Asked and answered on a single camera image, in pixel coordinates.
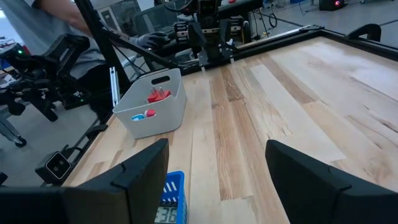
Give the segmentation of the black box with red light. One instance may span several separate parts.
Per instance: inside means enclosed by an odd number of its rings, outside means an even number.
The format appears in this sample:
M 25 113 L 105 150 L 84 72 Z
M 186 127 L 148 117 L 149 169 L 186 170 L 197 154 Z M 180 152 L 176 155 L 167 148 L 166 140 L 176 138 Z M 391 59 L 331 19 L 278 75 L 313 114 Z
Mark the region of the black box with red light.
M 335 11 L 345 6 L 345 0 L 319 0 L 320 11 Z

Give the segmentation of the black aluminium table frame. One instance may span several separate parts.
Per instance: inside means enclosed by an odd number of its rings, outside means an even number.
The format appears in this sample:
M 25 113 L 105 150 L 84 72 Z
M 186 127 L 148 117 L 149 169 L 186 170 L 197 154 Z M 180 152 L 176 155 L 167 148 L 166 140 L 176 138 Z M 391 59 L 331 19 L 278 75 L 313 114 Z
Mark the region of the black aluminium table frame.
M 116 58 L 116 53 L 113 49 L 114 44 L 119 44 L 122 47 L 133 50 L 139 55 L 148 58 L 165 68 L 177 68 L 182 72 L 183 75 L 189 75 L 201 69 L 198 66 L 198 62 L 193 65 L 189 65 L 188 63 L 175 63 L 170 60 L 166 60 L 166 56 L 170 55 L 171 53 L 169 50 L 165 50 L 164 48 L 151 51 L 140 47 L 137 44 L 131 43 L 127 38 L 122 37 L 101 23 L 97 13 L 90 3 L 90 0 L 75 0 L 75 2 L 83 16 L 83 19 L 88 24 L 88 27 L 93 34 L 93 38 L 98 44 L 106 62 L 111 67 L 116 68 L 118 78 L 122 80 L 123 93 L 125 93 L 127 88 L 132 85 L 132 82 L 127 79 L 127 75 L 122 68 L 121 62 L 119 62 Z M 328 39 L 333 39 L 356 49 L 361 49 L 363 51 L 367 51 L 398 62 L 398 48 L 380 43 L 381 27 L 377 24 L 366 24 L 347 35 L 328 30 L 318 25 L 304 26 L 290 32 L 285 32 L 280 35 L 241 45 L 237 47 L 239 52 L 234 56 L 234 59 L 244 59 L 259 53 L 279 49 L 316 37 L 326 37 Z M 186 43 L 178 43 L 177 41 L 176 43 L 180 45 L 186 45 L 187 47 L 191 48 Z

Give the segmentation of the blue perforated plastic basket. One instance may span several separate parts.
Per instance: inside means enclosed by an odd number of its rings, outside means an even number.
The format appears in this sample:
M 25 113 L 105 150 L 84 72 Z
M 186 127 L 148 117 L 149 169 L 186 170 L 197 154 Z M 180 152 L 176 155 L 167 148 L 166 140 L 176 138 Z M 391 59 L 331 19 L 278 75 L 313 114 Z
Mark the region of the blue perforated plastic basket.
M 185 196 L 185 174 L 182 171 L 169 172 L 166 175 L 160 204 L 176 205 L 176 224 L 188 224 L 188 208 Z

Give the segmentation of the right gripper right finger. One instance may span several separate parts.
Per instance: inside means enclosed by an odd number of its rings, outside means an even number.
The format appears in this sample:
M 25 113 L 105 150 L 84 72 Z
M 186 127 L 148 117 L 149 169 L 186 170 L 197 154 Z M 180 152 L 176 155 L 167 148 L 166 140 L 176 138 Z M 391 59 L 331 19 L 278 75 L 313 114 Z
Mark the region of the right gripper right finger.
M 273 139 L 265 158 L 291 224 L 398 224 L 398 192 Z

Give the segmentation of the person's hand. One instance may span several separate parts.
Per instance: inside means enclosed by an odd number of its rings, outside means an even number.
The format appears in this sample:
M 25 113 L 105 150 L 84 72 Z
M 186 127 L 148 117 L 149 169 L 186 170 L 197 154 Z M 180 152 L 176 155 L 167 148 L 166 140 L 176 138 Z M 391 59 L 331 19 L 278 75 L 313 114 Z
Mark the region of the person's hand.
M 170 39 L 164 32 L 152 32 L 139 37 L 130 37 L 129 41 L 145 49 L 156 49 L 168 44 Z

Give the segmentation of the white frame strip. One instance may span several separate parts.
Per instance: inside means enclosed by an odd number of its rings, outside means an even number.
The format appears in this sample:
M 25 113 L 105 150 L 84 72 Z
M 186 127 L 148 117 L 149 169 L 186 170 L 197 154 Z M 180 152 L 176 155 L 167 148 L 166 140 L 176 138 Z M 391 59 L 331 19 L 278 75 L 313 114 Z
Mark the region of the white frame strip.
M 113 99 L 113 107 L 116 107 L 120 101 L 120 89 L 119 89 L 119 80 L 118 80 L 118 73 L 115 67 L 109 68 L 109 76 L 111 82 L 111 94 Z

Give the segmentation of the large red USB charger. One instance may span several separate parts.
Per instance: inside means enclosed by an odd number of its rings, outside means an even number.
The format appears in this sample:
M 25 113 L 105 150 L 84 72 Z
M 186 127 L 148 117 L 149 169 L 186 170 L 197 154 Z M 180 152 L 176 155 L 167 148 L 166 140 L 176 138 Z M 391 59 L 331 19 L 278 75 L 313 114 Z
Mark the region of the large red USB charger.
M 163 88 L 159 88 L 157 90 L 157 97 L 155 98 L 156 101 L 162 101 L 171 95 L 170 90 L 164 90 Z

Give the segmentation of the person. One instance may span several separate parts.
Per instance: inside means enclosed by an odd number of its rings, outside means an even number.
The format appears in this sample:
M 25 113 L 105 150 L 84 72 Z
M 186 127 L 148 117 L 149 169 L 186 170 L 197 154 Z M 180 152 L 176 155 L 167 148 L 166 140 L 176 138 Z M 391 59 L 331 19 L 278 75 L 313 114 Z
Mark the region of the person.
M 86 36 L 67 22 L 37 8 L 35 0 L 0 0 L 0 9 L 33 55 L 44 54 L 61 35 Z M 88 39 L 90 47 L 80 54 L 70 70 L 70 75 L 76 79 L 106 63 L 95 40 Z

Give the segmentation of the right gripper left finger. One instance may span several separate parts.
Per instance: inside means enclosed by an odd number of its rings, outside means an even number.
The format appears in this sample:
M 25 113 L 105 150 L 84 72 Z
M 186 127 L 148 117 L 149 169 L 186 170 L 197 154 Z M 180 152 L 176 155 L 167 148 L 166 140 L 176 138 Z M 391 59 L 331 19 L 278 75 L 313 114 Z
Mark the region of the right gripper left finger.
M 68 224 L 153 224 L 169 163 L 162 138 L 110 170 L 65 189 Z

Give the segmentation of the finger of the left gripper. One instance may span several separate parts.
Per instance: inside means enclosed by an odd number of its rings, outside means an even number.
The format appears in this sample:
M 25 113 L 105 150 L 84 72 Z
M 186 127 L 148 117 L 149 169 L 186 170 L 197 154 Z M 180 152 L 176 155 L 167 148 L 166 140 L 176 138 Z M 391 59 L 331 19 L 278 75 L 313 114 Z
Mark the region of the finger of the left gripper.
M 208 66 L 208 64 L 209 64 L 207 53 L 204 50 L 202 50 L 197 54 L 197 57 L 198 57 L 198 63 L 199 63 L 199 66 L 200 66 L 202 72 L 205 72 L 206 66 Z
M 234 63 L 234 52 L 233 52 L 233 46 L 224 44 L 219 46 L 219 51 L 220 51 L 220 56 L 219 56 L 219 62 L 220 63 Z

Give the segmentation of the grey plastic storage bin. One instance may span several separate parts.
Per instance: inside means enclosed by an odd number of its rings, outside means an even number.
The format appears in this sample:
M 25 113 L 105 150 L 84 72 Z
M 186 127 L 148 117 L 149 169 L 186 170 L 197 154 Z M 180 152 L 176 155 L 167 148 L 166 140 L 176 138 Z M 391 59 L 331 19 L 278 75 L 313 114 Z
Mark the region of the grey plastic storage bin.
M 152 88 L 170 90 L 171 95 L 162 101 L 149 103 Z M 180 70 L 173 68 L 150 73 L 136 80 L 114 107 L 113 113 L 134 139 L 146 138 L 177 129 L 183 119 L 187 96 Z M 155 110 L 153 117 L 133 121 L 132 116 Z

